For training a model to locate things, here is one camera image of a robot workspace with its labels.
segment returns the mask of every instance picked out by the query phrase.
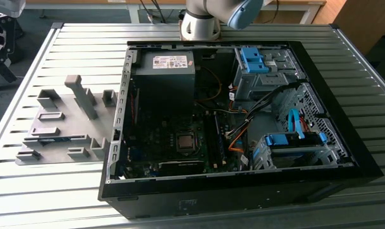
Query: slotted aluminum surface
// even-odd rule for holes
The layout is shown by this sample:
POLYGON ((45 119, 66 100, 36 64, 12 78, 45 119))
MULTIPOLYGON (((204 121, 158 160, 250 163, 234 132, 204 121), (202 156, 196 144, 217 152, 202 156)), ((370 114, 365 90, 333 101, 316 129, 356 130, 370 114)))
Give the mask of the slotted aluminum surface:
MULTIPOLYGON (((385 174, 385 84, 341 35, 320 25, 222 27, 225 40, 301 41, 385 174)), ((93 93, 118 90, 128 40, 178 40, 177 25, 65 24, 52 29, 0 123, 0 226, 16 228, 385 228, 385 176, 301 206, 128 221, 97 190, 101 163, 20 167, 14 155, 38 109, 36 95, 82 76, 93 93)))

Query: floor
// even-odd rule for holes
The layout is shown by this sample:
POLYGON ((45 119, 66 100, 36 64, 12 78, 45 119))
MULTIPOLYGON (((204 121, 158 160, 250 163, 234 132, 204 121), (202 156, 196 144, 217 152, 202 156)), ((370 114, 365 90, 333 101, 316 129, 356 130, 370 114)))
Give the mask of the floor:
MULTIPOLYGON (((12 64, 10 69, 14 72, 18 80, 0 88, 0 120, 8 108, 18 84, 26 74, 37 51, 42 44, 49 28, 54 22, 69 23, 129 23, 129 13, 126 10, 46 10, 46 18, 40 19, 38 10, 24 10, 17 19, 25 35, 17 40, 17 46, 24 52, 24 59, 12 64)), ((149 23, 146 13, 140 10, 141 23, 149 23)), ((164 10, 164 17, 169 23, 178 21, 178 10, 164 10)), ((366 55, 369 61, 378 63, 376 69, 385 78, 385 39, 380 40, 370 53, 366 55)))

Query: power supply label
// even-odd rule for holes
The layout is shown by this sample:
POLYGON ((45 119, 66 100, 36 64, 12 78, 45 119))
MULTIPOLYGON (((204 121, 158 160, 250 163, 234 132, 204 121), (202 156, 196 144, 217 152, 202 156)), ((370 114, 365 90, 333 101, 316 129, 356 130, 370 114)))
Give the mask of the power supply label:
POLYGON ((153 69, 188 68, 186 56, 154 56, 153 69))

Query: orange cable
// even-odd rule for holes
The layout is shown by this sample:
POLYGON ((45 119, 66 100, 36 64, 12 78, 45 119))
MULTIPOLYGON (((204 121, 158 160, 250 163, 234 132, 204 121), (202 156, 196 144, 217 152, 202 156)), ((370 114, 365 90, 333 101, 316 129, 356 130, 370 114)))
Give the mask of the orange cable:
POLYGON ((242 149, 233 148, 233 145, 236 144, 236 141, 238 140, 238 138, 241 137, 241 135, 242 135, 244 132, 246 131, 248 127, 249 127, 249 126, 246 126, 246 127, 241 130, 241 132, 238 133, 238 135, 236 136, 234 140, 232 141, 232 143, 230 143, 230 145, 229 145, 229 147, 228 147, 229 150, 232 150, 232 151, 238 151, 238 152, 241 152, 241 153, 244 152, 242 149))
POLYGON ((217 75, 206 68, 206 67, 202 67, 201 66, 201 68, 202 69, 205 69, 206 71, 209 71, 209 73, 213 75, 213 77, 217 79, 217 81, 218 81, 218 92, 217 92, 217 94, 213 96, 213 97, 209 97, 209 98, 206 98, 206 99, 198 99, 197 101, 198 102, 204 102, 204 101, 209 101, 209 100, 212 100, 212 99, 214 99, 218 95, 220 95, 220 92, 221 92, 221 90, 222 90, 222 84, 221 84, 221 82, 220 82, 220 78, 217 77, 217 75))

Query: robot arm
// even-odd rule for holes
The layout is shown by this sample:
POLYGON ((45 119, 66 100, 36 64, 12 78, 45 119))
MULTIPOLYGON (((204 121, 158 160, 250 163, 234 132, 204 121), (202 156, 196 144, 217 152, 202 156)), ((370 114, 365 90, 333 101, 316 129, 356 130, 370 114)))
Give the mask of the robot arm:
POLYGON ((254 20, 262 0, 186 0, 181 35, 192 41, 216 40, 220 36, 217 19, 236 30, 254 20))

